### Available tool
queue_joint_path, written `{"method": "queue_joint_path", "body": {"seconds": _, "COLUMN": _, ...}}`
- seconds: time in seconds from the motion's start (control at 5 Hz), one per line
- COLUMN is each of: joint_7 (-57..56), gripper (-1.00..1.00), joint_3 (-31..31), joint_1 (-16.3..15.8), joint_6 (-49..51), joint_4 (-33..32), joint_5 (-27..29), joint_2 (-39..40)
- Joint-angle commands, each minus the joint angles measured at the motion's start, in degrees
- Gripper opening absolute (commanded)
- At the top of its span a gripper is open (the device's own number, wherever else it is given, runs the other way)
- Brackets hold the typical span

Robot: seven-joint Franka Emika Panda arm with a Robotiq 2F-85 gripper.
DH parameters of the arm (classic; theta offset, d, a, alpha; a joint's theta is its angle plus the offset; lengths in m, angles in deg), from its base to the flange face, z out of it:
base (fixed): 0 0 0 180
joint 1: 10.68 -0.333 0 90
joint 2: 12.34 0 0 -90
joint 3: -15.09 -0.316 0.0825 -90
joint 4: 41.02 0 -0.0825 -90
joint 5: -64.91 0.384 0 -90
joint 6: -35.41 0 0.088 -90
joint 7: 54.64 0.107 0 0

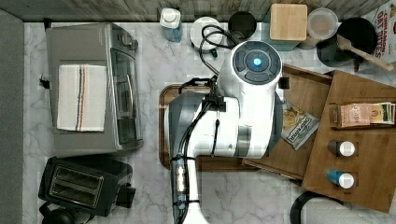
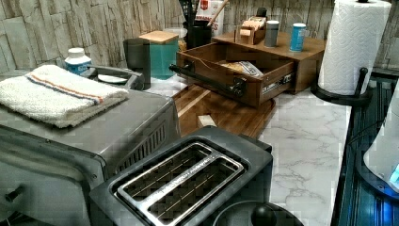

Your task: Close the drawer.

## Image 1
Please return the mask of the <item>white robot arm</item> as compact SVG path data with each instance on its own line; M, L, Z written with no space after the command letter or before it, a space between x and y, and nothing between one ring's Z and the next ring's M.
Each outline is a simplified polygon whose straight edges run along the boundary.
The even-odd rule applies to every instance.
M210 92L185 91L165 109L174 224L207 224L201 212L196 158L259 159L282 131L276 87L282 62L271 45L244 41L227 54Z

